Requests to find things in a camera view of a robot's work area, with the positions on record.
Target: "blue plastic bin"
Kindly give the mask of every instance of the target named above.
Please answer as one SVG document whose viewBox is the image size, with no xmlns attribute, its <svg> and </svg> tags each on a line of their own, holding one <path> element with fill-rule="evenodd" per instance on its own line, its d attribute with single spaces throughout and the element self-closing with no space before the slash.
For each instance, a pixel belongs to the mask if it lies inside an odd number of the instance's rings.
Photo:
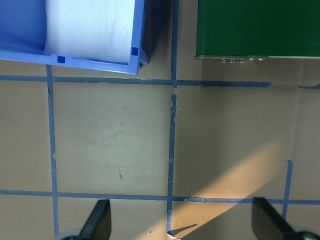
<svg viewBox="0 0 320 240">
<path fill-rule="evenodd" d="M 145 0 L 135 0 L 131 55 L 128 64 L 44 55 L 47 36 L 45 0 L 0 0 L 0 59 L 37 64 L 138 74 L 148 57 L 142 49 Z"/>
</svg>

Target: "green panel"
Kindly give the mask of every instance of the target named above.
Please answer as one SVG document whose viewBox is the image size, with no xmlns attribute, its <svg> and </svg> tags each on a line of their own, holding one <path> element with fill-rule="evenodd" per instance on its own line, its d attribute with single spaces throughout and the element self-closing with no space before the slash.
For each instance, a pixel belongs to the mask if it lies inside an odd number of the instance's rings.
<svg viewBox="0 0 320 240">
<path fill-rule="evenodd" d="M 320 57 L 320 0 L 198 0 L 196 55 Z"/>
</svg>

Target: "square hole in bin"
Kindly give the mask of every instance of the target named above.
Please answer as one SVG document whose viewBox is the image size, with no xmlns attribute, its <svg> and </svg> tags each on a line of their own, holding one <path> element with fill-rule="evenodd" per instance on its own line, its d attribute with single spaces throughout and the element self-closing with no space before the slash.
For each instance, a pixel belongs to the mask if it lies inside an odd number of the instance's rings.
<svg viewBox="0 0 320 240">
<path fill-rule="evenodd" d="M 56 59 L 56 62 L 60 63 L 60 64 L 64 64 L 64 63 L 66 63 L 66 57 L 65 56 L 58 56 Z"/>
<path fill-rule="evenodd" d="M 131 55 L 138 56 L 139 48 L 138 47 L 132 47 L 131 48 Z"/>
</svg>

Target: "vertical blue tape strip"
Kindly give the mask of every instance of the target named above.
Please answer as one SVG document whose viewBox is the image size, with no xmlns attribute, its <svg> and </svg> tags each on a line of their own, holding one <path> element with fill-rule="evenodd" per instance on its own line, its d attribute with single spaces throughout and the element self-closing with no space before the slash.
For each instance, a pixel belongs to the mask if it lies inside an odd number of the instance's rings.
<svg viewBox="0 0 320 240">
<path fill-rule="evenodd" d="M 175 159 L 175 135 L 176 135 L 176 109 L 177 109 L 177 95 L 173 94 L 171 97 L 171 120 L 170 120 L 170 139 L 169 139 L 169 171 L 168 171 L 168 201 L 167 201 L 167 215 L 166 215 L 166 232 L 171 234 L 172 226 L 172 196 L 174 185 L 174 159 Z"/>
<path fill-rule="evenodd" d="M 285 189 L 284 189 L 284 204 L 282 208 L 282 217 L 284 219 L 287 218 L 287 210 L 288 210 L 288 201 L 290 197 L 290 187 L 291 187 L 291 178 L 292 178 L 292 171 L 293 171 L 293 162 L 288 161 L 288 168 L 286 172 L 286 180 L 285 180 Z"/>
<path fill-rule="evenodd" d="M 177 51 L 178 51 L 179 0 L 173 0 L 172 43 L 171 43 L 171 80 L 177 87 Z"/>
<path fill-rule="evenodd" d="M 51 157 L 51 183 L 52 183 L 52 204 L 53 204 L 53 224 L 54 235 L 59 235 L 59 211 L 58 211 L 58 184 L 57 184 L 57 165 L 54 154 L 56 151 L 55 140 L 55 118 L 54 118 L 54 96 L 52 69 L 46 66 L 47 87 L 48 87 L 48 113 L 49 113 L 49 134 L 50 134 L 50 157 Z"/>
</svg>

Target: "metal bolt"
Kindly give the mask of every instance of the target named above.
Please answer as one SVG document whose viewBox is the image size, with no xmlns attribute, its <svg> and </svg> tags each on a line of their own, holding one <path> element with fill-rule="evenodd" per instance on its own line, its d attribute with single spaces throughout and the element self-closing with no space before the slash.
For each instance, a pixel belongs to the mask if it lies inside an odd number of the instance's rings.
<svg viewBox="0 0 320 240">
<path fill-rule="evenodd" d="M 315 235 L 313 235 L 312 233 L 308 232 L 308 233 L 305 233 L 302 238 L 304 240 L 317 240 L 317 237 Z"/>
</svg>

